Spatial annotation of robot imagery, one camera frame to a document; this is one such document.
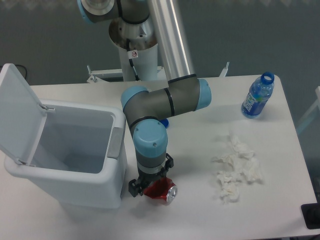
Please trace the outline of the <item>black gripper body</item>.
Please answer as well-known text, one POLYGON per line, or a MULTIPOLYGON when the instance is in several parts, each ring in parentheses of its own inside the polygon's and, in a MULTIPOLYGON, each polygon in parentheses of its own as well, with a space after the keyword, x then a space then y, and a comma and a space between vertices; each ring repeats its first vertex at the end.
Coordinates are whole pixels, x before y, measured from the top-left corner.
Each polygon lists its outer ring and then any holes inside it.
POLYGON ((167 176, 167 170, 165 168, 162 168, 161 171, 157 173, 145 173, 141 169, 138 169, 139 177, 138 179, 140 180, 140 185, 142 188, 147 188, 149 187, 153 182, 158 181, 164 177, 167 176))

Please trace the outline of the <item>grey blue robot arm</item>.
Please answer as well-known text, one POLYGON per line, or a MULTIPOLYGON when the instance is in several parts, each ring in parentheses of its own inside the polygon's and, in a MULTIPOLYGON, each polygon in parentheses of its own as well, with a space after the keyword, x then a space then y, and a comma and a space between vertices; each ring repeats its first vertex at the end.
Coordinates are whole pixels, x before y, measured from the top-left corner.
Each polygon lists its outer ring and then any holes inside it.
POLYGON ((124 51, 122 69, 134 81, 143 80, 143 69, 138 67, 142 53, 153 47, 160 50, 168 86, 155 91, 132 86, 121 95, 139 174, 128 190, 136 197, 174 166, 162 120, 207 107, 211 89, 195 73, 176 0, 80 0, 77 4, 90 23, 111 20, 109 36, 124 51))

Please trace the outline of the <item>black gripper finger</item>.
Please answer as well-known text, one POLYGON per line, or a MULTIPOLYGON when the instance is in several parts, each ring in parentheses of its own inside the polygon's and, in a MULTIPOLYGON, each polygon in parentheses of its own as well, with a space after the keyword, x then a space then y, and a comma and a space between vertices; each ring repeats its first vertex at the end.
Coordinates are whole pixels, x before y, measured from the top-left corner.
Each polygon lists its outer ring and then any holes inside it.
POLYGON ((164 167, 161 168, 161 175, 166 175, 169 169, 173 167, 174 167, 174 160, 168 153, 166 153, 164 167))
POLYGON ((142 196, 147 187, 148 182, 142 178, 132 179, 128 183, 128 191, 133 197, 137 197, 138 195, 142 196))

